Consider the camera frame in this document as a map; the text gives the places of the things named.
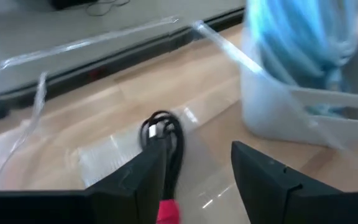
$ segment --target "blue cloth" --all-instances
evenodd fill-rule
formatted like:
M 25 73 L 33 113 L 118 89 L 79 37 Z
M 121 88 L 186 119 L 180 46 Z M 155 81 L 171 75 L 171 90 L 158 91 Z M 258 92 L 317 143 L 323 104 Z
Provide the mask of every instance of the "blue cloth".
M 350 90 L 341 67 L 358 47 L 358 1 L 249 0 L 248 10 L 263 66 L 273 77 L 305 88 Z

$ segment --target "clear plastic sheet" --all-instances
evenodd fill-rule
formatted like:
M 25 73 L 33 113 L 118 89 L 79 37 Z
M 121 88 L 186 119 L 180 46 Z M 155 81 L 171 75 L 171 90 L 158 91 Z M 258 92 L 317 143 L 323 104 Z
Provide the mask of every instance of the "clear plastic sheet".
M 177 19 L 150 24 L 172 22 Z M 234 140 L 341 190 L 358 190 L 358 147 L 344 144 L 319 122 L 321 118 L 309 116 L 299 98 L 269 79 L 261 65 L 239 50 L 241 42 L 252 43 L 246 28 L 239 25 L 217 34 L 202 22 L 191 26 L 207 38 L 48 100 L 40 117 L 41 98 L 33 112 L 12 110 L 0 120 L 0 170 L 10 157 L 0 175 L 0 189 L 83 189 L 139 153 L 137 132 L 142 120 L 156 110 L 171 109 L 186 130 L 177 189 L 183 223 L 248 222 L 231 169 Z M 9 62 L 1 68 L 14 65 Z M 337 150 L 252 133 L 243 123 L 241 94 L 257 86 L 241 75 L 266 79 L 263 87 L 278 93 L 272 100 L 284 99 L 294 121 Z M 30 119 L 31 114 L 36 114 L 35 119 Z M 33 124 L 37 127 L 23 141 Z
M 131 29 L 120 30 L 120 31 L 107 32 L 105 34 L 97 35 L 96 37 L 90 37 L 87 39 L 81 39 L 74 42 L 70 42 L 68 44 L 58 45 L 56 47 L 52 47 L 51 49 L 39 50 L 28 54 L 18 55 L 16 57 L 12 57 L 0 62 L 0 74 L 2 74 L 3 71 L 7 70 L 10 67 L 26 64 L 28 62 L 36 62 L 43 58 L 60 55 L 65 52 L 81 49 L 89 45 L 98 44 L 107 40 L 117 39 L 118 37 L 125 37 L 133 33 L 140 32 L 142 30 L 166 26 L 168 24 L 174 24 L 176 21 L 178 21 L 178 18 L 176 17 L 167 17 L 159 21 L 148 22 L 139 27 L 134 27 Z M 13 146 L 7 153 L 7 157 L 2 162 L 2 165 L 0 167 L 0 180 L 1 178 L 3 178 L 6 164 L 16 153 L 16 151 L 26 142 L 27 138 L 35 131 L 38 125 L 41 112 L 44 107 L 45 96 L 47 94 L 47 88 L 45 86 L 47 74 L 48 72 L 42 72 L 40 74 L 39 84 L 37 86 L 36 94 L 34 98 L 33 112 L 32 112 L 32 116 L 30 117 L 29 124 L 25 125 L 26 127 L 24 127 L 24 130 L 22 130 L 22 134 L 19 135 L 19 138 L 14 142 Z

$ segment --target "white plastic basket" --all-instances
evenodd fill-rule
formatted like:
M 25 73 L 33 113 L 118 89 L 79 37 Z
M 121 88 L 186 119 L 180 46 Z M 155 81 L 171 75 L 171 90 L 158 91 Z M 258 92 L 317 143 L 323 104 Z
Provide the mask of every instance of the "white plastic basket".
M 248 30 L 245 29 L 244 37 L 248 36 Z M 243 51 L 257 64 L 262 65 L 255 42 L 245 38 Z M 292 96 L 301 106 L 327 104 L 358 109 L 358 53 L 343 68 L 343 73 L 351 81 L 353 93 L 290 86 L 270 76 L 255 75 L 250 69 L 244 68 L 241 75 L 243 120 L 258 136 L 332 146 L 321 133 L 300 119 L 297 113 L 302 111 L 290 106 L 289 101 L 292 100 Z M 283 95 L 284 91 L 279 91 L 278 88 L 271 88 L 272 83 L 282 86 L 289 95 Z M 355 119 L 308 116 L 313 116 L 311 120 L 316 121 L 327 133 L 335 137 L 337 142 L 345 146 L 358 142 L 358 115 Z

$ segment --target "red object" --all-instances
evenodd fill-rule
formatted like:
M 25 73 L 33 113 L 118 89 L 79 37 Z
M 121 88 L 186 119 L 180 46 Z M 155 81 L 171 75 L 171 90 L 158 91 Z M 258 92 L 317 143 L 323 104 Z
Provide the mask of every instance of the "red object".
M 93 70 L 93 71 L 90 71 L 88 75 L 92 81 L 95 81 L 98 79 L 99 74 L 100 74 L 100 70 Z
M 174 199 L 162 200 L 157 215 L 157 224 L 179 224 L 179 207 Z

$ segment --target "black plastic piece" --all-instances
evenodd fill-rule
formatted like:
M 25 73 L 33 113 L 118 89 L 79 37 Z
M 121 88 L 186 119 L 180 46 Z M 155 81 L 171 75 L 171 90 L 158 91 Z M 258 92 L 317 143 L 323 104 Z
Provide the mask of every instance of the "black plastic piece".
M 155 224 L 165 141 L 153 140 L 149 149 L 85 190 L 0 192 L 0 223 Z
M 252 224 L 358 224 L 358 192 L 341 192 L 238 141 L 231 160 Z
M 49 0 L 49 3 L 57 10 L 77 6 L 85 3 L 97 2 L 98 0 Z
M 240 24 L 243 15 L 244 7 L 240 7 L 207 19 L 205 23 L 219 32 Z M 160 35 L 152 40 L 128 47 L 125 50 L 95 60 L 94 62 L 67 70 L 61 74 L 51 75 L 47 79 L 48 93 L 46 99 L 49 100 L 138 63 L 176 50 L 189 44 L 195 38 L 200 39 L 203 37 L 197 36 L 191 28 L 184 27 L 175 32 Z M 0 93 L 0 119 L 7 116 L 11 109 L 25 108 L 32 105 L 36 88 L 37 84 L 34 82 Z

